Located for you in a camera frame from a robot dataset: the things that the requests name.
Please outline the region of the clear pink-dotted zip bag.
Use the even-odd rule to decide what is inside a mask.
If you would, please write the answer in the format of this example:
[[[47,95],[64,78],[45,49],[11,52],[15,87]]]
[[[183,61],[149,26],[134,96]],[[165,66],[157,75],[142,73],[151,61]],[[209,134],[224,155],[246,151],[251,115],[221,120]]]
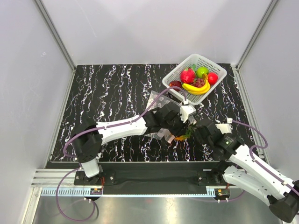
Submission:
[[[147,103],[147,107],[154,101],[154,99],[157,96],[158,96],[158,92],[151,91],[150,96],[149,96],[149,100],[148,100],[148,103]],[[178,102],[170,99],[169,97],[167,97],[165,95],[162,95],[153,104],[153,106],[150,108],[150,110],[156,109],[156,108],[162,108],[164,105],[166,105],[168,103],[174,103],[174,104],[178,105],[179,107],[182,105],[182,103],[178,103]],[[189,115],[188,120],[190,121],[191,125],[193,125],[193,124],[196,123],[195,118],[194,118],[194,114],[196,113],[196,109],[193,105],[189,105],[189,106],[192,108],[192,113]],[[149,133],[149,134],[146,134],[145,136],[152,137],[152,138],[155,138],[157,140],[164,139],[169,144],[172,143],[175,140],[175,136],[172,135],[170,133],[170,131],[166,130],[166,129],[160,129],[157,133]]]

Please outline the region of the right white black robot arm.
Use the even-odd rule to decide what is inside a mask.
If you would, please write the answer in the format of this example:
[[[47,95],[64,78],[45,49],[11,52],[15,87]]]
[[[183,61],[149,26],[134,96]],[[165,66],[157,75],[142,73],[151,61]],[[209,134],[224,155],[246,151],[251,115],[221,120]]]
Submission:
[[[281,174],[255,155],[239,136],[232,133],[232,119],[226,124],[209,120],[193,128],[194,138],[206,144],[220,161],[209,172],[208,179],[218,185],[235,185],[264,202],[285,223],[299,213],[299,182]]]

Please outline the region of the orange toy pineapple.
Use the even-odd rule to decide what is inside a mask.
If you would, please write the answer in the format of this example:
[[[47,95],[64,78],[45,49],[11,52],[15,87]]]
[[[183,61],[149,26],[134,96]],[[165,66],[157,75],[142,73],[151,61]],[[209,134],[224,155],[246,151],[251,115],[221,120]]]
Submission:
[[[186,133],[179,136],[179,137],[175,137],[174,140],[176,141],[185,141],[186,139],[190,138],[194,132],[194,128],[195,126],[189,126],[188,129],[186,130]]]

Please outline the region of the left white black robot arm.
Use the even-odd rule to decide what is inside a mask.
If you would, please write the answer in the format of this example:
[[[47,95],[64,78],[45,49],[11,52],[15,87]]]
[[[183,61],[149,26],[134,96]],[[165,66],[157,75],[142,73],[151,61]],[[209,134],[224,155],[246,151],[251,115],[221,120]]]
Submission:
[[[141,115],[120,121],[98,123],[86,126],[71,139],[77,160],[80,164],[76,180],[86,185],[103,183],[102,171],[97,162],[97,155],[104,144],[129,136],[141,136],[168,130],[173,136],[184,135],[190,125],[189,117],[195,113],[192,105],[167,103],[161,108],[147,110]]]

